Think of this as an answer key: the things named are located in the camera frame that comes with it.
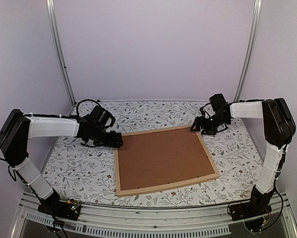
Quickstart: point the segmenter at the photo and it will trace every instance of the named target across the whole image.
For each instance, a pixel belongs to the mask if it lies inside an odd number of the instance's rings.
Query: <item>floral patterned tablecloth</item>
[[[115,117],[112,130],[132,132],[190,125],[201,102],[101,102]],[[94,104],[81,104],[81,116]],[[220,178],[193,186],[128,197],[116,196],[114,151],[87,148],[77,138],[60,137],[44,170],[44,177],[63,198],[120,206],[174,207],[208,205],[250,198],[262,170],[262,161],[242,122],[203,136]]]

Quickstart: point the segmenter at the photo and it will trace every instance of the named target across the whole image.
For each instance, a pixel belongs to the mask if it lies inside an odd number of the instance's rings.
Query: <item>brown cork surface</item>
[[[188,127],[123,135],[124,145],[118,150],[117,160],[119,190],[149,188],[215,174],[212,158],[200,140]]]

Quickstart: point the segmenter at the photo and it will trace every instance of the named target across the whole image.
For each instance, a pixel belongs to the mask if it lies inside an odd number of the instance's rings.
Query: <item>black cable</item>
[[[229,212],[229,207],[232,203],[240,203],[240,204],[243,204],[243,202],[246,202],[246,201],[249,201],[250,199],[247,199],[247,200],[242,200],[242,201],[232,201],[228,204],[227,206],[227,213],[231,216],[232,214]]]
[[[64,228],[63,228],[63,225],[61,225],[61,223],[59,222],[59,220],[57,219],[57,217],[54,215],[54,213],[52,211],[50,211],[45,205],[44,203],[42,202],[42,199],[38,196],[38,194],[36,193],[36,191],[31,187],[29,186],[30,189],[32,190],[33,194],[37,197],[37,199],[39,200],[40,204],[42,204],[44,206],[44,208],[51,214],[51,217],[53,218],[54,222],[53,222],[53,226],[54,226],[54,229],[56,229],[56,223],[60,226],[62,232],[64,233],[65,237],[66,238],[69,238],[67,233],[65,232]],[[55,232],[55,235],[59,238],[62,238],[57,232]]]
[[[249,99],[249,100],[239,100],[238,103],[248,103],[248,102],[262,102],[266,99]]]
[[[99,147],[99,146],[96,146],[96,145],[88,145],[87,143],[80,143],[80,145],[85,146],[85,147],[88,147],[88,148]]]
[[[17,122],[17,120],[18,120],[19,118],[22,118],[22,117],[24,117],[24,116],[28,116],[28,115],[20,115],[20,116],[16,117],[15,120],[12,122],[12,125],[10,126],[10,128],[12,128],[12,127],[16,124],[16,122]],[[4,137],[3,141],[1,142],[1,144],[0,144],[0,149],[1,149],[1,147],[3,146],[4,142],[6,141],[6,139],[7,139],[7,137],[9,136],[10,133],[11,133],[11,130],[9,130],[8,134]]]
[[[210,105],[211,103],[207,103],[207,104],[205,104],[204,106],[202,106],[199,110],[200,110],[200,112],[201,112],[201,114],[204,116],[204,113],[206,113],[207,115],[208,115],[208,117],[210,117],[210,114],[206,111],[206,110],[204,110],[204,108],[207,106],[207,105]]]
[[[277,188],[276,188],[276,180],[274,181],[274,188],[275,188],[275,191],[276,191],[277,195],[280,197],[280,199],[281,199],[281,201],[282,201],[282,207],[281,207],[281,210],[280,210],[280,212],[279,212],[277,218],[275,219],[275,221],[273,221],[273,223],[272,223],[269,227],[267,227],[267,228],[263,228],[262,231],[265,231],[265,230],[267,230],[267,229],[270,229],[270,228],[271,228],[271,227],[278,221],[278,219],[280,218],[280,216],[281,216],[281,214],[282,214],[282,212],[283,212],[284,200],[283,200],[283,197],[281,196],[281,194],[278,192],[278,190],[277,190]]]
[[[14,180],[14,182],[16,182],[16,172],[15,172],[15,170],[13,170],[13,175],[11,174],[11,172],[10,172],[10,167],[11,167],[11,165],[9,165],[8,167],[7,167],[7,170],[8,170],[8,173],[9,173],[9,175],[10,175],[10,177]]]
[[[222,131],[225,131],[225,130],[229,129],[226,123],[224,123],[224,125],[225,125],[226,127],[225,127],[225,128],[223,128],[222,130],[218,130],[218,131],[217,131],[217,133],[219,133],[219,132],[222,132]]]
[[[99,106],[101,107],[101,105],[99,104],[98,101],[95,101],[95,100],[93,100],[93,99],[84,99],[84,100],[78,102],[78,104],[77,104],[77,106],[76,106],[76,108],[75,108],[78,117],[79,117],[79,115],[80,115],[80,113],[79,113],[79,106],[80,106],[81,103],[84,103],[84,102],[93,102],[93,103],[96,103],[97,105],[99,105]]]
[[[27,114],[24,117],[41,117],[41,118],[65,118],[65,119],[77,119],[76,115],[51,115],[51,114]]]

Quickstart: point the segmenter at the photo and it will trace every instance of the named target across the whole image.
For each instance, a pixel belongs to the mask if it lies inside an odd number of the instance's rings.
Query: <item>wire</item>
[[[276,188],[276,180],[274,181],[274,188],[275,188],[275,191],[276,191],[277,195],[279,196],[279,198],[280,198],[281,201],[282,201],[282,207],[281,207],[281,210],[280,210],[280,212],[279,212],[277,218],[275,219],[275,221],[273,221],[273,223],[272,223],[269,227],[267,227],[267,228],[265,228],[265,229],[262,229],[262,231],[265,231],[265,230],[267,230],[267,229],[270,229],[270,228],[271,228],[271,227],[278,221],[278,219],[280,218],[280,216],[281,216],[281,214],[282,214],[282,212],[283,212],[284,200],[283,200],[283,197],[281,196],[281,194],[278,192],[278,190],[277,190],[277,188]]]
[[[18,120],[19,118],[24,117],[24,116],[25,116],[25,115],[22,114],[22,115],[19,115],[18,117],[16,117],[16,118],[14,119],[14,121],[12,122],[12,125],[9,126],[9,128],[12,128],[12,127],[16,124],[17,120]],[[4,137],[3,141],[0,143],[0,150],[1,150],[1,148],[2,148],[2,146],[3,146],[3,144],[4,144],[4,142],[6,141],[6,139],[7,139],[7,137],[9,136],[10,133],[11,133],[11,130],[9,130],[8,134]]]
[[[268,227],[265,228],[266,223],[271,219],[271,213],[269,213],[269,212],[267,211],[267,218],[264,220],[263,224],[261,225],[261,230],[258,231],[258,232],[252,232],[252,231],[250,231],[250,232],[253,233],[253,234],[255,234],[255,233],[260,233],[260,232],[262,232],[262,231],[265,231],[265,230],[267,230],[267,229],[270,229],[270,228],[271,228],[271,227],[278,221],[278,219],[280,218],[280,216],[281,216],[281,214],[282,214],[282,212],[283,212],[284,200],[283,200],[283,197],[281,196],[281,194],[278,192],[278,190],[277,190],[277,188],[276,188],[276,179],[274,180],[274,188],[275,188],[275,191],[276,191],[277,195],[279,196],[279,198],[280,198],[281,201],[282,201],[281,210],[280,210],[280,212],[279,212],[277,218],[273,221],[273,223],[272,223],[270,226],[268,226]]]
[[[63,234],[65,235],[66,238],[69,238],[67,233],[65,232],[64,228],[63,228],[63,225],[61,225],[60,221],[58,220],[58,218],[54,215],[54,213],[49,210],[45,205],[44,203],[42,202],[42,199],[38,196],[38,194],[36,193],[36,191],[31,187],[29,186],[30,189],[32,190],[33,194],[35,194],[35,196],[37,197],[37,199],[39,200],[40,204],[42,204],[44,206],[44,208],[51,214],[51,217],[53,218],[54,222],[53,222],[53,227],[54,229],[56,229],[56,223],[60,226]],[[57,232],[55,232],[55,235],[59,238],[62,238]]]
[[[211,103],[207,103],[207,104],[205,104],[204,106],[202,106],[199,110],[200,110],[200,112],[201,112],[201,114],[204,116],[205,115],[205,113],[208,115],[208,117],[210,117],[210,114],[206,111],[206,110],[204,110],[204,108],[207,106],[207,105],[210,105]]]
[[[222,131],[225,131],[225,130],[229,129],[226,123],[224,123],[224,125],[225,125],[226,127],[225,127],[225,128],[223,128],[222,130],[218,130],[218,131],[217,131],[217,133],[219,133],[219,132],[222,132]]]
[[[11,178],[14,180],[14,182],[16,182],[16,180],[17,180],[17,178],[16,178],[16,172],[15,172],[15,170],[13,170],[13,175],[12,175],[11,172],[10,172],[10,167],[11,167],[11,165],[9,165],[7,167],[8,173],[11,176]]]
[[[230,207],[230,205],[231,204],[233,204],[233,203],[240,203],[240,204],[243,204],[243,202],[245,202],[245,201],[249,201],[249,199],[247,199],[247,200],[242,200],[242,201],[232,201],[232,202],[230,202],[229,204],[228,204],[228,206],[227,206],[227,213],[231,216],[232,214],[229,212],[229,207]]]
[[[96,145],[88,145],[87,143],[80,143],[80,145],[85,146],[85,147],[88,147],[88,148],[99,147],[99,146],[96,146]]]
[[[80,102],[78,102],[77,106],[76,106],[76,113],[77,113],[77,116],[79,117],[80,113],[79,113],[79,106],[81,103],[84,103],[84,102],[93,102],[93,103],[96,103],[97,105],[99,105],[101,107],[101,105],[99,104],[99,100],[98,101],[95,101],[93,99],[84,99]]]

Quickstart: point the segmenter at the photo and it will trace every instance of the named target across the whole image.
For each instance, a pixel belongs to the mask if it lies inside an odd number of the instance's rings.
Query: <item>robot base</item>
[[[260,216],[272,211],[272,208],[269,204],[260,206],[251,211],[250,203],[235,204],[229,207],[229,213],[231,214],[232,221],[243,220],[251,217]]]
[[[50,211],[47,210],[45,208],[45,206],[41,205],[41,204],[39,204],[39,206],[38,206],[38,211],[41,212],[41,213],[51,215]],[[72,211],[71,209],[68,209],[68,210],[63,211],[63,212],[58,212],[55,215],[56,215],[56,217],[59,217],[59,218],[65,218],[65,219],[68,219],[68,220],[77,221],[78,218],[79,218],[79,215],[80,215],[80,211],[81,211],[81,206],[77,207],[74,211]]]

